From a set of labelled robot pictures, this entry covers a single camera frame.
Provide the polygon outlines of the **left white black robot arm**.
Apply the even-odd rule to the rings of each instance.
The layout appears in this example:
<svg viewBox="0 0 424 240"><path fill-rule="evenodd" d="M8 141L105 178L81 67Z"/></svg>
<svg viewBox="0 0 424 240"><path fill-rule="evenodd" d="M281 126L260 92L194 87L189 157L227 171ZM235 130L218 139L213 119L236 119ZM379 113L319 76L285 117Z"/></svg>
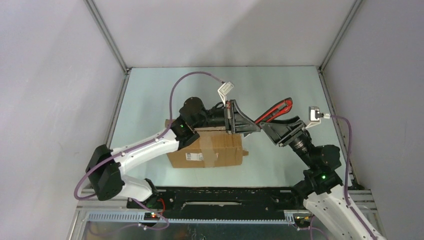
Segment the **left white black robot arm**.
<svg viewBox="0 0 424 240"><path fill-rule="evenodd" d="M158 193L152 181L130 177L127 172L158 156L190 146L200 138L197 129L220 127L231 135L248 135L261 130L240 110L235 100L219 102L206 109L200 98L190 97L180 108L179 116L155 135L115 150L105 144L94 150L85 170L93 195L99 201L116 196L132 198L145 208L153 208L158 202Z"/></svg>

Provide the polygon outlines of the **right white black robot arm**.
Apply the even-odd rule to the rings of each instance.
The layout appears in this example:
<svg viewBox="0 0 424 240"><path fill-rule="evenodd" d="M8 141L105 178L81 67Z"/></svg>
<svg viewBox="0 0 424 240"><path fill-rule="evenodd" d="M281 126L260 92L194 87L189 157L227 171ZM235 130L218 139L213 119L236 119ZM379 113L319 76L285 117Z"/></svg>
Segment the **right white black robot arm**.
<svg viewBox="0 0 424 240"><path fill-rule="evenodd" d="M292 187L291 204L306 208L338 240L383 240L366 219L336 173L341 150L335 145L312 143L306 124L297 116L287 120L261 121L259 127L278 147L289 146L308 166L304 179Z"/></svg>

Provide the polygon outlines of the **brown cardboard express box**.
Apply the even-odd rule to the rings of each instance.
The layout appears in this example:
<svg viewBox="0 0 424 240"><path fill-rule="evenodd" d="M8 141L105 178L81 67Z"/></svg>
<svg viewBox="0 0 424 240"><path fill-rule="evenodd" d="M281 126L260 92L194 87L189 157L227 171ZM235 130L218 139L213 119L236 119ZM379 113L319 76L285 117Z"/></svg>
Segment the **brown cardboard express box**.
<svg viewBox="0 0 424 240"><path fill-rule="evenodd" d="M249 152L240 134L229 134L222 127L197 128L199 138L191 145L167 154L173 168L216 168L239 166Z"/></svg>

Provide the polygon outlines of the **red black utility knife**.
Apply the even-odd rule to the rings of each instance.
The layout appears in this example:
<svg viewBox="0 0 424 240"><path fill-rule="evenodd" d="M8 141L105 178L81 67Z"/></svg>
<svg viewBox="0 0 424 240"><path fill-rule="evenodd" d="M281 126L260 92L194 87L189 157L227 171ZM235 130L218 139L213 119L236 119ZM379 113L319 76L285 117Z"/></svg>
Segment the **red black utility knife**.
<svg viewBox="0 0 424 240"><path fill-rule="evenodd" d="M270 122L277 117L285 115L291 111L293 107L293 99L291 97L285 98L273 106L271 106L267 111L260 115L254 122L259 124L260 122Z"/></svg>

